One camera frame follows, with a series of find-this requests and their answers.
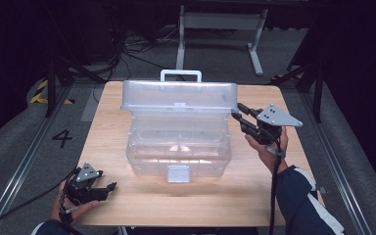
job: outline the open transparent lid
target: open transparent lid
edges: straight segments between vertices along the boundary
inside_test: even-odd
[[[123,83],[121,109],[132,112],[237,112],[237,84],[127,80]]]

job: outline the dark background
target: dark background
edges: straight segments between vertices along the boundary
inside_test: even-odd
[[[104,61],[116,49],[109,29],[122,36],[132,28],[154,37],[158,28],[175,24],[178,12],[177,6],[159,10],[155,5],[135,8],[116,1],[43,3],[0,0],[0,127],[26,108],[25,95],[45,74],[52,53],[82,65]],[[109,11],[117,17],[112,20]],[[310,27],[292,63],[322,64],[337,105],[376,170],[376,3],[352,1],[338,11],[294,11],[271,11],[266,26]],[[292,14],[294,21],[285,20]],[[53,21],[62,27],[54,28]]]

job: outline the white handle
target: white handle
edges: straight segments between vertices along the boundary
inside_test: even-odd
[[[166,74],[179,74],[179,75],[196,75],[197,82],[202,81],[202,74],[198,70],[162,70],[161,71],[161,81],[165,81]]]

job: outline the dark blue sleeve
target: dark blue sleeve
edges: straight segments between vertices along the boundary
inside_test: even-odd
[[[286,234],[345,234],[344,227],[314,197],[314,180],[294,165],[277,175],[276,199]]]
[[[32,235],[70,235],[70,233],[60,221],[50,219],[42,223],[36,233]]]

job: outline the wooden table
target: wooden table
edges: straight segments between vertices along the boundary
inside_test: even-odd
[[[93,187],[117,182],[105,202],[78,224],[123,226],[268,226],[271,174],[244,139],[234,118],[229,119],[232,161],[221,177],[193,177],[191,183],[171,184],[157,176],[137,176],[125,157],[131,115],[122,111],[122,82],[105,86],[78,165],[103,170]],[[254,109],[270,103],[287,107],[275,86],[238,85],[238,102]],[[287,162],[311,174],[294,127],[287,127]],[[285,221],[276,209],[275,225]]]

